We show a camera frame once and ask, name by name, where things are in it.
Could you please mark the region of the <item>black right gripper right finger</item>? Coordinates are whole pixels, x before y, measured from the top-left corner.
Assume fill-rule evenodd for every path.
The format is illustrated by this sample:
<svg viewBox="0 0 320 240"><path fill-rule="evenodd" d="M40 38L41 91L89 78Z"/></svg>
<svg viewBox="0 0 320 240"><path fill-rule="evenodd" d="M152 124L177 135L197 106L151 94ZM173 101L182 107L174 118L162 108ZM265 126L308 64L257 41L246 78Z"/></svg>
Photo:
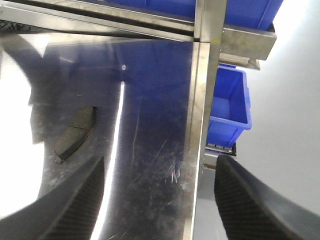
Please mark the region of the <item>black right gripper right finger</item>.
<svg viewBox="0 0 320 240"><path fill-rule="evenodd" d="M318 240L320 217L280 195L235 159L216 161L214 196L230 240Z"/></svg>

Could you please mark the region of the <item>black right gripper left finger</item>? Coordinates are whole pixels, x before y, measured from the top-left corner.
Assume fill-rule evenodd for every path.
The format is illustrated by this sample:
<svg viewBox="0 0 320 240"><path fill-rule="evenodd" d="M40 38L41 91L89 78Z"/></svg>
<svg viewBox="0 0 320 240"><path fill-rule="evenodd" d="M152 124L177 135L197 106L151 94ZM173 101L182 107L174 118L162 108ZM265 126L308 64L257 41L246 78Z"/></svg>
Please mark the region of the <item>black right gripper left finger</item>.
<svg viewBox="0 0 320 240"><path fill-rule="evenodd" d="M100 211L105 163L92 157L64 182L1 219L2 240L88 240Z"/></svg>

